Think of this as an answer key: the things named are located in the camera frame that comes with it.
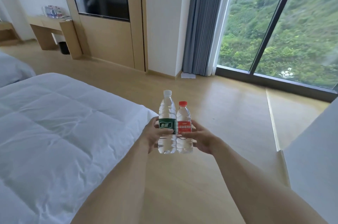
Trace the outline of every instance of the wooden desk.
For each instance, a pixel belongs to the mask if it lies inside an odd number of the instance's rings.
[[[82,56],[82,50],[72,20],[64,21],[45,16],[28,16],[27,20],[42,50],[55,49],[53,33],[65,37],[72,59],[78,59]]]
[[[12,23],[0,21],[0,46],[15,45],[20,41]]]

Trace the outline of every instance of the trash can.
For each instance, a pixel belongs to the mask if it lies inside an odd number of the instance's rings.
[[[70,54],[66,42],[58,42],[58,45],[60,47],[60,51],[61,51],[62,54],[64,54],[64,55],[69,55]]]

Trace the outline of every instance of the green hillside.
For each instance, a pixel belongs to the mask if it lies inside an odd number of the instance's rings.
[[[279,0],[232,0],[218,64],[249,70]],[[338,0],[288,0],[256,72],[332,89],[338,83]]]

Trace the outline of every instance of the water bottle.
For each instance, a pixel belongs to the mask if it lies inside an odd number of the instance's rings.
[[[179,153],[192,153],[192,139],[182,137],[182,132],[191,132],[191,115],[187,108],[186,101],[180,101],[180,108],[177,111],[177,151]]]
[[[171,91],[163,92],[164,99],[158,111],[158,124],[160,128],[173,129],[172,135],[165,135],[158,140],[158,151],[161,154],[172,154],[176,151],[176,108],[171,98]]]

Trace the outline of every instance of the white duvet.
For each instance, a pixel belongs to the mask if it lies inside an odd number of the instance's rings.
[[[0,87],[35,76],[26,63],[0,51]]]
[[[70,223],[154,116],[60,74],[0,88],[0,223]]]

